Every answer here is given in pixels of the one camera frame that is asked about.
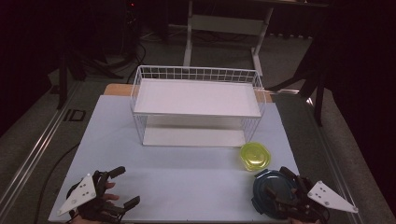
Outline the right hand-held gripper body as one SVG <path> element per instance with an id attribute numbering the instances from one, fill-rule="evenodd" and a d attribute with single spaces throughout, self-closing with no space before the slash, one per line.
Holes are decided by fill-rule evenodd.
<path id="1" fill-rule="evenodd" d="M 296 178 L 297 188 L 291 192 L 296 196 L 292 201 L 279 199 L 276 210 L 288 217 L 301 221 L 327 223 L 330 209 L 357 214 L 359 208 L 341 197 L 322 181 L 313 184 L 309 179 Z"/>

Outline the white metal table frame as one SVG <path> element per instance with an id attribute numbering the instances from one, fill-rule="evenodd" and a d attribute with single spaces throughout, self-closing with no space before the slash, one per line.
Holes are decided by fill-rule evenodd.
<path id="1" fill-rule="evenodd" d="M 258 37 L 257 45 L 250 49 L 254 69 L 262 75 L 262 64 L 260 61 L 260 50 L 265 38 L 274 9 L 269 7 L 264 13 L 262 21 L 227 18 L 220 16 L 199 15 L 193 13 L 193 1 L 189 0 L 187 20 L 187 42 L 184 53 L 184 66 L 191 65 L 192 53 L 192 31 L 221 32 L 238 35 L 255 35 Z"/>

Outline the person's left hand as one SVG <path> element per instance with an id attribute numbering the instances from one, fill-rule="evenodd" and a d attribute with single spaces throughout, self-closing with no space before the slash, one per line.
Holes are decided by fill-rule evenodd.
<path id="1" fill-rule="evenodd" d="M 107 182 L 105 184 L 106 190 L 107 189 L 112 189 L 115 186 L 116 186 L 116 183 L 114 183 L 114 182 Z M 104 195 L 103 195 L 103 199 L 106 200 L 106 201 L 117 201 L 119 198 L 120 198 L 119 195 L 112 194 L 112 193 L 104 193 Z"/>

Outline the white wire shelf rack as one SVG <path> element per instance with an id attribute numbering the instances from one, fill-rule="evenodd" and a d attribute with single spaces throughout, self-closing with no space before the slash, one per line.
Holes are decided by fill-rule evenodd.
<path id="1" fill-rule="evenodd" d="M 141 65 L 131 92 L 144 146 L 240 147 L 266 103 L 261 75 L 245 69 Z"/>

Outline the metal floor rail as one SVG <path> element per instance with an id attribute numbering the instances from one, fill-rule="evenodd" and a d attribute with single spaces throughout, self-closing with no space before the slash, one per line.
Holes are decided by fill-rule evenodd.
<path id="1" fill-rule="evenodd" d="M 0 223 L 46 151 L 81 84 L 77 81 L 70 86 L 60 109 L 58 96 L 46 93 L 0 137 Z"/>

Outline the yellow-green plastic container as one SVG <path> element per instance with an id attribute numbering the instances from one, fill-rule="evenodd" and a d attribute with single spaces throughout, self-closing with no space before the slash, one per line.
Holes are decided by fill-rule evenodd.
<path id="1" fill-rule="evenodd" d="M 248 171 L 258 171 L 266 168 L 271 162 L 271 154 L 261 143 L 248 142 L 239 151 L 241 162 Z"/>

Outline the person's right hand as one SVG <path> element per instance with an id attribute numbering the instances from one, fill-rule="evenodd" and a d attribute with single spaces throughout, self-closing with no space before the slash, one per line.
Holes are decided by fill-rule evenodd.
<path id="1" fill-rule="evenodd" d="M 290 224 L 321 224 L 319 220 L 316 220 L 315 222 L 310 222 L 310 221 L 301 221 L 298 219 L 290 218 L 289 219 Z"/>

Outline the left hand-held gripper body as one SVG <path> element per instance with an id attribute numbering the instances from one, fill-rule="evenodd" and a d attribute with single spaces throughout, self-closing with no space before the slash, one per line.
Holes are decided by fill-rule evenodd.
<path id="1" fill-rule="evenodd" d="M 80 215 L 90 221 L 120 223 L 125 209 L 103 199 L 105 184 L 110 178 L 107 173 L 95 171 L 93 175 L 84 176 L 68 191 L 66 201 L 56 215 L 60 217 L 68 213 L 71 218 Z"/>

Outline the glass container with teal lid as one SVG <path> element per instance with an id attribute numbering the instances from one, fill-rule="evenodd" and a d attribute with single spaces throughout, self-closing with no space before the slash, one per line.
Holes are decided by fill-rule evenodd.
<path id="1" fill-rule="evenodd" d="M 281 172 L 264 169 L 255 175 L 251 201 L 259 214 L 265 214 L 275 219 L 286 219 L 288 216 L 284 212 L 276 210 L 276 200 L 266 190 L 274 191 L 278 199 L 292 201 L 296 196 L 291 190 L 296 188 L 296 183 Z"/>

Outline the light blue table mat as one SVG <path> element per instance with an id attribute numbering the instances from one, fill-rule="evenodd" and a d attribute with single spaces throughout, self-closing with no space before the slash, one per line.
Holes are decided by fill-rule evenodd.
<path id="1" fill-rule="evenodd" d="M 125 223 L 269 223 L 252 205 L 254 174 L 234 147 L 147 147 L 137 135 L 130 99 L 103 95 L 70 165 L 49 220 L 83 176 L 123 166 L 112 193 L 119 204 L 139 197 Z"/>

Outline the black stand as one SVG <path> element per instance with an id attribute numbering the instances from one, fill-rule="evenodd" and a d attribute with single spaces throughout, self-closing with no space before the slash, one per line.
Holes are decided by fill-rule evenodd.
<path id="1" fill-rule="evenodd" d="M 63 48 L 59 58 L 58 109 L 65 106 L 68 98 L 67 72 L 70 72 L 72 77 L 76 80 L 84 80 L 86 77 L 86 73 L 83 68 L 84 64 L 87 64 L 90 68 L 93 68 L 106 77 L 121 79 L 121 76 L 112 73 L 110 70 L 104 68 L 102 65 L 83 53 L 74 49 Z"/>
<path id="2" fill-rule="evenodd" d="M 321 112 L 324 98 L 324 81 L 327 76 L 325 63 L 326 49 L 313 39 L 294 75 L 268 88 L 268 91 L 280 91 L 293 83 L 303 80 L 304 84 L 298 91 L 301 98 L 308 99 L 313 93 L 316 94 L 314 103 L 314 119 L 318 126 L 322 125 Z"/>

